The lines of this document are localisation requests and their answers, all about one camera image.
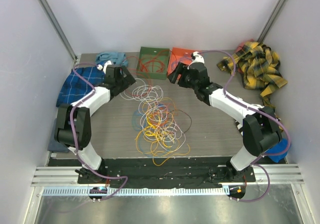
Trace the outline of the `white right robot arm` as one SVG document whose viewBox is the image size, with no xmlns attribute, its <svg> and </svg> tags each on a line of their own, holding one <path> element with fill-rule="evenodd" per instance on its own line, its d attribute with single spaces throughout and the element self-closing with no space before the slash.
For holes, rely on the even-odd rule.
<svg viewBox="0 0 320 224">
<path fill-rule="evenodd" d="M 270 107 L 256 108 L 230 95 L 221 85 L 210 81 L 203 63 L 179 63 L 168 79 L 180 87 L 193 89 L 198 100 L 225 112 L 241 124 L 243 147 L 226 163 L 228 180 L 236 182 L 241 179 L 260 155 L 282 140 Z"/>
</svg>

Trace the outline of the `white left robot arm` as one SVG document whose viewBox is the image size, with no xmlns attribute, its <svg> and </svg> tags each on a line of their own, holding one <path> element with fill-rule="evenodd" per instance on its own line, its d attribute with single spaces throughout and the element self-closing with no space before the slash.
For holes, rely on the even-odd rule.
<svg viewBox="0 0 320 224">
<path fill-rule="evenodd" d="M 93 86 L 76 69 L 73 72 L 87 83 L 91 92 L 71 104 L 61 104 L 58 108 L 54 130 L 54 139 L 67 146 L 81 163 L 76 170 L 79 179 L 88 183 L 103 183 L 107 177 L 107 168 L 103 158 L 97 154 L 91 144 L 91 116 L 103 105 L 132 86 L 136 80 L 126 66 L 117 66 L 107 62 L 98 65 L 104 73 L 102 84 Z"/>
</svg>

